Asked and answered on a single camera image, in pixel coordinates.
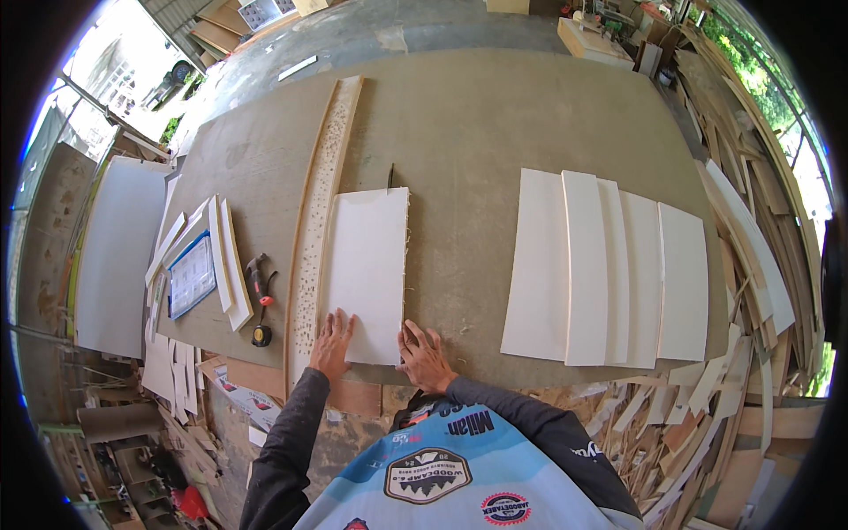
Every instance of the dark long sleeve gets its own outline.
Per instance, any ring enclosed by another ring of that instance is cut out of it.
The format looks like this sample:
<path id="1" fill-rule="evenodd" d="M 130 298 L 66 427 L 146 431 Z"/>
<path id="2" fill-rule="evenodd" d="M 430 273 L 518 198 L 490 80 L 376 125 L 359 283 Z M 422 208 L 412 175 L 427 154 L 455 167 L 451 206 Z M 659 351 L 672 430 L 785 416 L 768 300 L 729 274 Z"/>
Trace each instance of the dark long sleeve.
<path id="1" fill-rule="evenodd" d="M 596 506 L 641 519 L 615 468 L 572 411 L 462 376 L 448 385 L 447 395 L 456 403 L 484 404 L 497 412 L 554 461 Z"/>
<path id="2" fill-rule="evenodd" d="M 310 507 L 306 472 L 329 393 L 323 373 L 304 370 L 254 460 L 238 525 L 242 530 L 291 528 Z"/>

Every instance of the white panel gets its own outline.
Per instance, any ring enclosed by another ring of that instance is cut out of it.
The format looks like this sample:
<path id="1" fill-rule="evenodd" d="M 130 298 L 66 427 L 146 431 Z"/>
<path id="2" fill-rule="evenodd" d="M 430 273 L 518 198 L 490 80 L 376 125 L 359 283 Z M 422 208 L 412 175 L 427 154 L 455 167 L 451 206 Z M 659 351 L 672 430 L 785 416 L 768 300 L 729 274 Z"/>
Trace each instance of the white panel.
<path id="1" fill-rule="evenodd" d="M 665 284 L 660 323 L 661 359 L 704 360 L 709 310 L 704 221 L 660 203 Z"/>
<path id="2" fill-rule="evenodd" d="M 566 238 L 562 176 L 522 169 L 516 253 L 501 353 L 565 361 Z"/>
<path id="3" fill-rule="evenodd" d="M 407 187 L 336 196 L 319 323 L 342 308 L 359 317 L 346 359 L 397 365 L 404 317 Z"/>
<path id="4" fill-rule="evenodd" d="M 562 172 L 568 227 L 566 364 L 603 365 L 606 358 L 607 282 L 604 221 L 594 175 Z"/>
<path id="5" fill-rule="evenodd" d="M 619 192 L 628 242 L 630 312 L 628 361 L 623 366 L 653 368 L 660 341 L 662 253 L 656 201 Z"/>
<path id="6" fill-rule="evenodd" d="M 144 278 L 165 206 L 167 165 L 114 157 L 100 181 L 76 284 L 76 343 L 142 358 Z"/>
<path id="7" fill-rule="evenodd" d="M 600 211 L 604 216 L 606 241 L 607 318 L 606 364 L 628 361 L 630 330 L 630 270 L 628 244 L 624 231 L 622 201 L 615 181 L 598 179 Z"/>

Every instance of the hand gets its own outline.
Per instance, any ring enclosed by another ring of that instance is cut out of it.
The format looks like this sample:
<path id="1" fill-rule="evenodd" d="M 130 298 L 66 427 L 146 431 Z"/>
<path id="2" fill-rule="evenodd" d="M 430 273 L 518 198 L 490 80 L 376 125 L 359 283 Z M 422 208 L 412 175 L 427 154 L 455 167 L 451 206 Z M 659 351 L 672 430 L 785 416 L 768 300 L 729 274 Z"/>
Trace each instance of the hand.
<path id="1" fill-rule="evenodd" d="M 448 361 L 442 355 L 442 338 L 435 330 L 427 328 L 432 339 L 432 347 L 427 336 L 415 322 L 407 320 L 398 332 L 398 349 L 404 364 L 395 370 L 405 373 L 410 382 L 427 393 L 445 393 L 451 381 L 459 374 L 450 369 Z"/>
<path id="2" fill-rule="evenodd" d="M 342 310 L 336 308 L 336 315 L 326 314 L 321 335 L 315 340 L 310 355 L 309 368 L 321 371 L 330 382 L 336 381 L 342 374 L 350 370 L 350 363 L 345 362 L 344 355 L 348 351 L 350 338 L 356 328 L 356 315 L 348 319 L 348 329 L 342 331 Z"/>

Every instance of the workbench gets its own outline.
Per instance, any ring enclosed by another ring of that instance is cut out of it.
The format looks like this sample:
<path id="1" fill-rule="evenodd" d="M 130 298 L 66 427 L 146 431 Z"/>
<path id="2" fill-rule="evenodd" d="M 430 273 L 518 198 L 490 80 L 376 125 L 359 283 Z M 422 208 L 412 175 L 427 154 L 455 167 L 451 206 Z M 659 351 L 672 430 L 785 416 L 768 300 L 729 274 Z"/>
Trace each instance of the workbench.
<path id="1" fill-rule="evenodd" d="M 404 313 L 436 329 L 460 374 L 508 388 L 629 377 L 644 370 L 569 367 L 499 352 L 510 293 L 521 168 L 574 170 L 704 220 L 709 275 L 706 358 L 728 346 L 721 254 L 692 156 L 644 75 L 555 53 L 459 49 L 399 54 L 280 86 L 200 127 L 165 213 L 165 226 L 219 193 L 232 207 L 244 267 L 265 252 L 278 301 L 250 344 L 216 293 L 159 333 L 218 354 L 283 366 L 284 307 L 304 177 L 337 78 L 362 74 L 339 192 L 393 185 L 411 191 Z M 352 313 L 355 307 L 343 308 Z M 682 361 L 658 360 L 656 369 Z M 409 384 L 392 366 L 355 365 L 346 377 Z"/>

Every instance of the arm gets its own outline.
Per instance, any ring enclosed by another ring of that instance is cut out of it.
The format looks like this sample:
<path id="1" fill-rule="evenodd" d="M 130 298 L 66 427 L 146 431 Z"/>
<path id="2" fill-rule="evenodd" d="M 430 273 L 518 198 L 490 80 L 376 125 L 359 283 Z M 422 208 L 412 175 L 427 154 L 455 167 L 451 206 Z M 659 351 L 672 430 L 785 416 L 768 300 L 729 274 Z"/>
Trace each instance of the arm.
<path id="1" fill-rule="evenodd" d="M 350 369 L 344 355 L 355 324 L 356 315 L 351 315 L 347 330 L 343 331 L 340 309 L 336 309 L 335 317 L 326 316 L 309 366 L 276 418 L 259 458 L 253 462 L 238 525 L 242 530 L 291 528 L 310 507 L 304 495 L 310 485 L 306 472 L 330 394 L 330 381 Z"/>
<path id="2" fill-rule="evenodd" d="M 573 412 L 460 377 L 442 355 L 439 335 L 432 329 L 427 334 L 432 347 L 413 321 L 406 321 L 398 333 L 398 347 L 404 359 L 398 370 L 405 372 L 412 384 L 425 392 L 443 393 L 459 404 L 486 405 L 554 461 L 596 506 L 641 518 L 615 468 Z"/>
<path id="3" fill-rule="evenodd" d="M 323 373 L 304 370 L 254 460 L 241 529 L 291 528 L 310 507 L 304 495 L 310 485 L 306 471 L 329 393 L 330 380 Z"/>

